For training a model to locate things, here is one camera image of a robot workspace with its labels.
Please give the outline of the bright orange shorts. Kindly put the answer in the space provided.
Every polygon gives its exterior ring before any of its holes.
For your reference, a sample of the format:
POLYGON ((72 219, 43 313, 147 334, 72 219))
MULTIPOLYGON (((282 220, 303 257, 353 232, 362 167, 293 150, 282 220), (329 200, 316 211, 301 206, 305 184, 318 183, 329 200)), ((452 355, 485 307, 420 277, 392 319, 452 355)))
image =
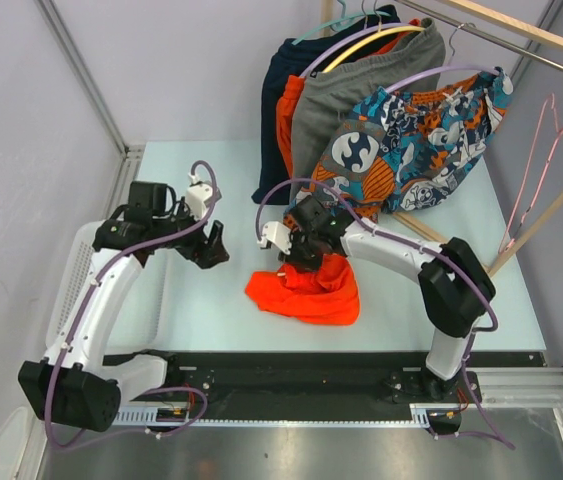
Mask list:
POLYGON ((350 326, 360 315, 354 271, 340 255, 326 255, 314 272, 285 263, 275 272, 257 271, 245 294, 265 312, 314 325, 350 326))

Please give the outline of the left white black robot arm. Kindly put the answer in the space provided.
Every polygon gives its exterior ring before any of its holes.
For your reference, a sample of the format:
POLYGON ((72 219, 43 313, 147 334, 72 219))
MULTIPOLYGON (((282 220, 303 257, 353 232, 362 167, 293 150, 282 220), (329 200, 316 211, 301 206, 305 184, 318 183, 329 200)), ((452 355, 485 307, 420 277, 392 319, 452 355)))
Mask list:
POLYGON ((228 260, 223 225, 210 218, 219 198, 216 184, 196 175, 183 196, 164 183, 134 181, 127 202, 97 227, 91 267, 66 324, 42 359, 24 362, 18 373, 47 426, 104 432, 126 402, 149 391, 163 400, 180 392, 182 376, 165 358, 136 353, 107 366, 106 347, 133 284, 157 251, 173 249, 201 269, 228 260))

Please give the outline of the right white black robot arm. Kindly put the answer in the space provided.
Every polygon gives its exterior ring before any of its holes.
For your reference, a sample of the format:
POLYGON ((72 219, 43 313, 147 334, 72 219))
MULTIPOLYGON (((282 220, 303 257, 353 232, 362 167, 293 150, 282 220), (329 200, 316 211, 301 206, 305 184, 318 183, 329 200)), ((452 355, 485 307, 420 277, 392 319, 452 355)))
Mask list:
POLYGON ((473 341, 475 325, 486 314, 496 289, 471 247, 462 239, 446 243, 415 240, 342 210, 331 213, 312 197, 289 212, 290 226, 268 222, 261 242, 279 249, 282 261, 315 271, 327 255, 364 260, 419 286, 434 326, 430 351, 420 374, 423 396, 445 401, 473 341))

